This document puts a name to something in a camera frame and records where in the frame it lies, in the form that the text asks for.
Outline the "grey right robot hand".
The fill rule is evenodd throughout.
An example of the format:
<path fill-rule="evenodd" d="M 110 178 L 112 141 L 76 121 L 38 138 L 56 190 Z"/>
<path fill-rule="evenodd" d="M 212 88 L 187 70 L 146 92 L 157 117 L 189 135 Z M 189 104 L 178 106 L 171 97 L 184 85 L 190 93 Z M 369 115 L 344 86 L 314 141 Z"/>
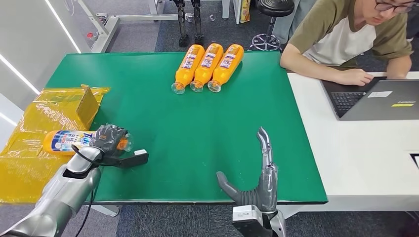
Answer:
<path fill-rule="evenodd" d="M 263 127 L 256 134 L 262 153 L 261 174 L 255 188 L 241 191 L 234 187 L 222 171 L 216 173 L 220 188 L 239 206 L 255 205 L 262 213 L 274 213 L 277 208 L 278 168 L 268 133 Z"/>

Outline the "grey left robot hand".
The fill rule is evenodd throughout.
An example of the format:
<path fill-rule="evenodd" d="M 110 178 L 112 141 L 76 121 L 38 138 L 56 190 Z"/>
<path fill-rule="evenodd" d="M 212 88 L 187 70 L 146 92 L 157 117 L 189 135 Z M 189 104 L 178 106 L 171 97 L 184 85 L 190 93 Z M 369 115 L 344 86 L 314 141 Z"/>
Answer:
<path fill-rule="evenodd" d="M 101 125 L 93 134 L 90 147 L 99 148 L 105 156 L 120 157 L 125 153 L 128 131 L 114 124 Z"/>

